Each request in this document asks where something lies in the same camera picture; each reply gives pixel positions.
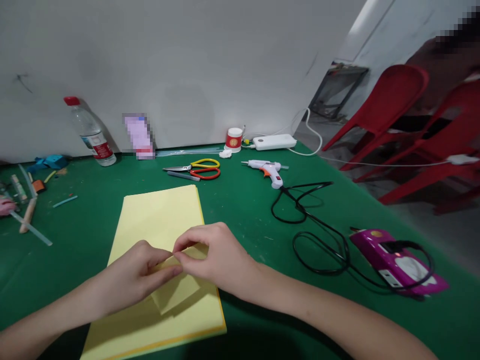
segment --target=white lid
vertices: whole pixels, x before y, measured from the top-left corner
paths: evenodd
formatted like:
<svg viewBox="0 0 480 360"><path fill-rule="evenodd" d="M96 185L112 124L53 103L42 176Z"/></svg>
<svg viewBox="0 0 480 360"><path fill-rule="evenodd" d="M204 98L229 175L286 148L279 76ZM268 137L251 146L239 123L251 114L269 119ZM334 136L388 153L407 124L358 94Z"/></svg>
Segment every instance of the white lid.
<svg viewBox="0 0 480 360"><path fill-rule="evenodd" d="M241 128L231 127L231 128L228 129L228 136L230 136L232 138L238 138L238 137L242 136L242 132L243 132L243 130Z"/></svg>

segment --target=red scissor handle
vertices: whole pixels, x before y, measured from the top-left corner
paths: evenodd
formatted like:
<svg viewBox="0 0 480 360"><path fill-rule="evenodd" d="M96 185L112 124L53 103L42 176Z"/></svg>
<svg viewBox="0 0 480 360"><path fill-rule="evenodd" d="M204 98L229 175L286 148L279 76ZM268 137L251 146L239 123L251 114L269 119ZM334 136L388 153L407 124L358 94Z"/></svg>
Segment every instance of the red scissor handle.
<svg viewBox="0 0 480 360"><path fill-rule="evenodd" d="M206 173L206 172L209 172L209 171L215 171L216 174L212 175L212 176L198 175L199 173ZM197 178L200 178L202 180L213 180L213 179L216 179L220 176L220 169L218 167L209 167L209 168L204 168L204 169L200 169L200 170L192 170L192 171L190 171L190 175L192 175L194 177L197 177Z"/></svg>

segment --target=white power bank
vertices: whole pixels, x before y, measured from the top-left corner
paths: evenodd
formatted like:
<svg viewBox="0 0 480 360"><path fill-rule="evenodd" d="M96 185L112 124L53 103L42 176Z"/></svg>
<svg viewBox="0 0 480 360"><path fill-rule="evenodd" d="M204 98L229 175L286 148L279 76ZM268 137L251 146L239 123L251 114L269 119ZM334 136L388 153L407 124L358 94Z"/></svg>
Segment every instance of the white power bank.
<svg viewBox="0 0 480 360"><path fill-rule="evenodd" d="M297 144L289 134L254 137L253 144L258 151L293 148Z"/></svg>

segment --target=black cable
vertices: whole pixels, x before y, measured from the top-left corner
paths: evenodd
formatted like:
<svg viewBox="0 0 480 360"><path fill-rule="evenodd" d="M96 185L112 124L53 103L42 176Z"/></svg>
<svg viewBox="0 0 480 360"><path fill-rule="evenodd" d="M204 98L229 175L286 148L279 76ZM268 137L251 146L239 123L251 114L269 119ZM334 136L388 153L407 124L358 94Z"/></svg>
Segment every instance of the black cable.
<svg viewBox="0 0 480 360"><path fill-rule="evenodd" d="M337 241L337 244L338 244L338 251L335 250L333 247L331 247L330 245L328 245L325 241L323 241L321 238L319 238L318 236L316 236L315 234L313 234L312 232L310 231L300 231L300 232L297 232L295 234L295 236L293 237L292 239L292 245L293 245L293 251L296 255L296 257L298 258L298 260L302 263L303 266L305 266L307 269L309 269L310 271L316 273L316 274L320 274L320 275L340 275L342 274L343 272L347 271L348 269L352 269L353 271L355 271L358 275L360 275L362 278L364 278L367 282L369 282L370 284L378 287L378 288L381 288L381 289L388 289L388 290L392 290L392 291L403 291L403 290L409 290L409 289L412 289L412 288L415 288L423 283L425 283L428 279L430 279L430 277L434 274L435 272L435 264L434 264L434 260L432 259L432 257L420 246L418 245L417 243L413 242L413 241L406 241L406 240L398 240L398 241L395 241L393 242L392 244L395 244L395 250L396 251L401 251L402 249L405 249L405 248L412 248L412 249L416 249L416 250L419 250L421 251L427 261L428 261L428 272L427 274L422 278L420 279L419 281L416 281L410 285L407 285L407 286L398 286L398 287L394 287L394 286L391 286L388 282L386 282L387 285L384 285L384 284L381 284L381 283L378 283L372 279L370 279L368 276L364 275L358 268L356 268L352 262L351 262L351 259L350 259L350 248L349 248L349 243L347 241L347 239L345 238L345 236L339 232L338 230L336 230L335 228L333 228L332 226L328 225L327 223L323 222L322 220L320 220L318 217L312 215L310 212L307 211L307 209L305 209L305 207L300 203L300 200L302 198L304 198L305 196L307 195L310 195L311 193L317 191L317 190L320 190L320 189L323 189L323 188L326 188L330 185L333 185L333 182L332 181L324 181L324 182L314 182L314 183L309 183L309 184L304 184L304 185L296 185L296 186L290 186L290 187L284 187L282 186L280 188L280 192L278 194L278 197L276 198L276 200L273 202L273 204L271 205L271 214L275 217L275 219L281 221L282 223L287 223L287 224L301 224L303 222L305 222L307 220L307 218L310 218L312 221L314 221L315 223L317 223L319 226L322 226L322 227L325 227L331 231L333 231L335 234L337 234L340 238L341 238L341 243L337 241L337 239L333 237L333 239L335 241ZM295 197L293 196L289 190L292 190L292 189L297 189L297 188L305 188L305 187L314 187L308 191L305 191L302 195L300 195L299 197ZM290 199L292 199L294 202L295 202L295 208L302 214L302 217L298 220L291 220L291 219L285 219L285 218L282 218L280 216L278 216L276 213L275 213L275 205L277 205L277 203L279 202L280 198L282 197L282 195L285 194L286 196L288 196ZM335 258L339 261L339 263L341 264L340 268L336 268L336 269L319 269L319 268L315 268L313 266L310 266L309 264L307 264L303 259L302 257L300 256L299 254L299 251L297 250L297 240L298 238L307 238L309 239L310 241L312 241L314 244L316 244L319 248L321 248L321 245L326 248L326 250Z"/></svg>

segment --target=red lid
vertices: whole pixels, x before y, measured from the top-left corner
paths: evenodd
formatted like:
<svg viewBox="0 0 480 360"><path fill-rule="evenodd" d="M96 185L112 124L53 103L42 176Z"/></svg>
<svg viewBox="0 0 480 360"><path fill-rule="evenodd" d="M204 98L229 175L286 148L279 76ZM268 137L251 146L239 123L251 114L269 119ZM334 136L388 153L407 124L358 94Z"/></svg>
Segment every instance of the red lid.
<svg viewBox="0 0 480 360"><path fill-rule="evenodd" d="M80 100L76 96L67 96L63 98L63 101L65 104L68 106L75 106L75 105L80 105Z"/></svg>

